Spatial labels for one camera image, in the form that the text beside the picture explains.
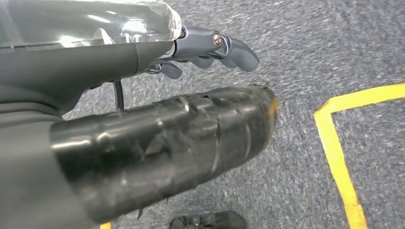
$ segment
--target tape-wrapped cylinder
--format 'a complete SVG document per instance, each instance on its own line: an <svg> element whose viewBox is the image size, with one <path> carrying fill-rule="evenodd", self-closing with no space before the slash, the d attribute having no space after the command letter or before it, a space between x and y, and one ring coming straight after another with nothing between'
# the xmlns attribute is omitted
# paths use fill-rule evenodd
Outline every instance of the tape-wrapped cylinder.
<svg viewBox="0 0 405 229"><path fill-rule="evenodd" d="M103 223L253 158L276 115L266 87L221 88L55 123L52 149L90 217Z"/></svg>

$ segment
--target cable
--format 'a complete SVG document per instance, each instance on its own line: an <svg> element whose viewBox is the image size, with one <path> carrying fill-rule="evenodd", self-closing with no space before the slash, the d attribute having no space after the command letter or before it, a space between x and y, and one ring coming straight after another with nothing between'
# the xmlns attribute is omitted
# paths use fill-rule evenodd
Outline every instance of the cable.
<svg viewBox="0 0 405 229"><path fill-rule="evenodd" d="M117 111L123 111L125 106L124 106L124 92L122 91L121 80L114 81L113 85L115 93L115 109Z"/></svg>

